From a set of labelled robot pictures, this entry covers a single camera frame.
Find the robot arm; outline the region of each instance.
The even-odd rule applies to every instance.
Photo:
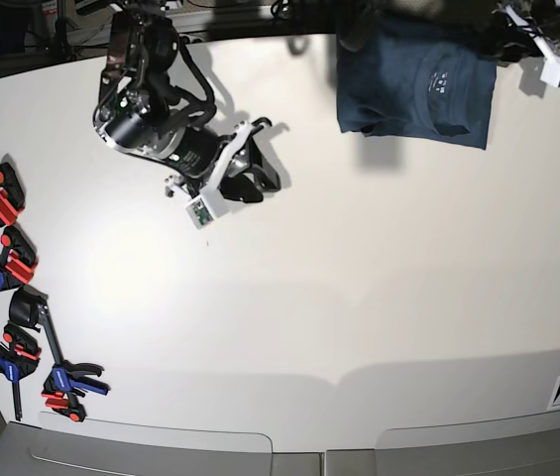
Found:
[[[227,212],[225,200],[260,202],[264,191],[280,190],[279,175],[252,139],[272,124],[265,118],[244,122],[229,136],[207,127],[216,113],[213,89],[165,16],[164,4],[119,2],[92,122],[112,149],[173,169],[167,193],[189,196],[187,211],[200,228]],[[170,84],[168,70],[177,57],[204,99]]]
[[[560,0],[501,0],[481,40],[501,61],[544,57],[541,80],[560,88]]]

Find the folded t-shirt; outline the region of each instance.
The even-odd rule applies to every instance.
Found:
[[[338,48],[342,132],[407,136],[485,149],[496,62],[463,28],[382,18],[357,53]]]

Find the white bracket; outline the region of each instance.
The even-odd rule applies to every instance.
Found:
[[[504,7],[504,11],[515,23],[516,26],[528,28],[530,25],[526,20],[521,18],[510,5]],[[544,55],[544,68],[539,78],[546,84],[560,88],[560,57],[550,46],[548,41],[538,35],[529,34],[530,38],[535,42],[539,50]]]
[[[236,137],[222,149],[209,180],[200,189],[200,194],[185,205],[184,208],[196,228],[204,228],[229,212],[227,200],[220,193],[220,183],[227,174],[231,161],[247,144],[252,132],[253,126],[248,121],[243,121],[236,126]],[[170,176],[166,180],[166,191],[168,192],[179,191],[188,195],[183,186],[184,178],[182,176]]]

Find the white tabletop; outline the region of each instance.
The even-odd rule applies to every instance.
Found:
[[[219,132],[278,125],[259,142],[287,185],[202,231],[165,197],[167,169],[93,131],[104,59],[0,79],[32,285],[65,357],[104,366],[112,389],[88,414],[319,451],[544,412],[560,373],[560,91],[527,96],[521,68],[501,69],[486,152],[342,135],[330,39],[309,41],[301,57],[281,38],[191,47],[223,96]],[[52,365],[38,340],[29,424]],[[3,376],[0,409],[13,418]]]

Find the printed logo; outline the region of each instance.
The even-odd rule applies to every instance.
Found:
[[[63,382],[63,378],[61,377],[61,372],[57,371],[55,372],[55,375],[59,379],[59,387],[62,389],[65,388],[65,383]]]
[[[447,71],[440,73],[434,72],[429,79],[429,92],[437,92],[438,94],[444,94],[447,90],[449,73]]]

